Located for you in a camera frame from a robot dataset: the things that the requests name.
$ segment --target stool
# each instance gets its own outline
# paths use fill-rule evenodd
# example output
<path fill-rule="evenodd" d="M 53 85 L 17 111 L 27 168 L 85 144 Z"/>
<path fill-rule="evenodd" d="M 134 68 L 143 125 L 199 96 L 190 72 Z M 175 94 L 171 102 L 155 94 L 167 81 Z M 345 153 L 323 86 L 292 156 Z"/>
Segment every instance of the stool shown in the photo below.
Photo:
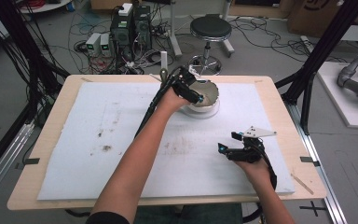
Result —
<path fill-rule="evenodd" d="M 190 32 L 193 36 L 206 40 L 203 55 L 194 56 L 188 65 L 192 65 L 198 74 L 202 75 L 206 70 L 212 75 L 218 75 L 222 69 L 220 61 L 209 55 L 211 42 L 222 42 L 231 36 L 231 25 L 219 17 L 205 16 L 196 18 L 190 24 Z"/>

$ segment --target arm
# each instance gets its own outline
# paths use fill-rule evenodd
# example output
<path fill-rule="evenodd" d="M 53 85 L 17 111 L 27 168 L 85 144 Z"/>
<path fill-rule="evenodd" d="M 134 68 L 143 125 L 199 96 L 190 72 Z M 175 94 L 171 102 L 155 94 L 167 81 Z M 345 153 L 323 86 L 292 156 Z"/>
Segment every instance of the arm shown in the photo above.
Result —
<path fill-rule="evenodd" d="M 165 93 L 154 114 L 124 153 L 94 205 L 92 214 L 115 212 L 133 222 L 168 119 L 185 104 L 188 101 L 176 96 L 172 88 Z"/>
<path fill-rule="evenodd" d="M 295 223 L 271 185 L 269 170 L 264 160 L 254 163 L 235 161 L 235 163 L 246 173 L 246 176 L 252 183 L 263 207 L 267 223 Z"/>

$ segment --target white paper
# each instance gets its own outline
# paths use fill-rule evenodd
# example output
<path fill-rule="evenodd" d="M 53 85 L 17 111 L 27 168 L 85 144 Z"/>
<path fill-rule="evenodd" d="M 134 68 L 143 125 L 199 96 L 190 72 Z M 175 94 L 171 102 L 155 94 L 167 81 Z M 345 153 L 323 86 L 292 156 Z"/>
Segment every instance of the white paper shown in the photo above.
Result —
<path fill-rule="evenodd" d="M 192 119 L 176 112 L 163 135 L 142 197 L 254 195 L 244 172 L 217 143 L 242 147 L 231 132 L 271 130 L 254 84 L 217 84 L 219 112 Z M 48 164 L 38 200 L 96 199 L 131 143 L 158 83 L 84 83 Z M 263 137 L 278 193 L 293 193 L 275 136 Z"/>

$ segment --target sleeve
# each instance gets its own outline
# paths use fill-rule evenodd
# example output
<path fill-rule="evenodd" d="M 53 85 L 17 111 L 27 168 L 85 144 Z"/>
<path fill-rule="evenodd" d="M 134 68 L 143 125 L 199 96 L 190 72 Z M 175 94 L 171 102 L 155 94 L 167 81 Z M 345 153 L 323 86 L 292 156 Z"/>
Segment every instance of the sleeve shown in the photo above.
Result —
<path fill-rule="evenodd" d="M 89 216 L 86 224 L 130 224 L 130 222 L 117 213 L 98 212 Z"/>

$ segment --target wooden tabletop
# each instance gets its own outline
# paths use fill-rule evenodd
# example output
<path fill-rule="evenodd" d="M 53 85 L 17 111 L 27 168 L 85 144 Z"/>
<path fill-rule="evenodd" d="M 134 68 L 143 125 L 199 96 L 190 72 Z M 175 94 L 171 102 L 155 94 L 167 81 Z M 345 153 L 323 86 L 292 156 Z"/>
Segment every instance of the wooden tabletop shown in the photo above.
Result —
<path fill-rule="evenodd" d="M 209 77 L 215 83 L 254 83 L 262 104 L 267 113 L 271 128 L 279 133 L 277 141 L 295 184 L 296 192 L 290 195 L 281 195 L 283 200 L 322 199 L 326 190 L 321 178 L 312 162 L 302 162 L 300 157 L 308 157 L 293 121 L 275 88 L 270 77 L 252 76 L 217 76 Z M 55 148 L 66 122 L 68 114 L 77 97 L 78 90 L 84 82 L 157 82 L 150 76 L 95 76 L 71 75 L 69 76 L 60 95 L 53 106 L 48 120 L 37 139 L 31 158 L 40 158 L 38 164 L 26 165 L 19 181 L 14 188 L 7 207 L 10 210 L 49 209 L 49 208 L 77 208 L 92 207 L 95 200 L 62 200 L 38 201 L 37 195 L 41 189 L 48 160 Z M 254 196 L 213 196 L 213 197 L 175 197 L 159 199 L 141 199 L 140 205 L 155 204 L 190 204 L 190 203 L 232 203 L 255 202 Z"/>

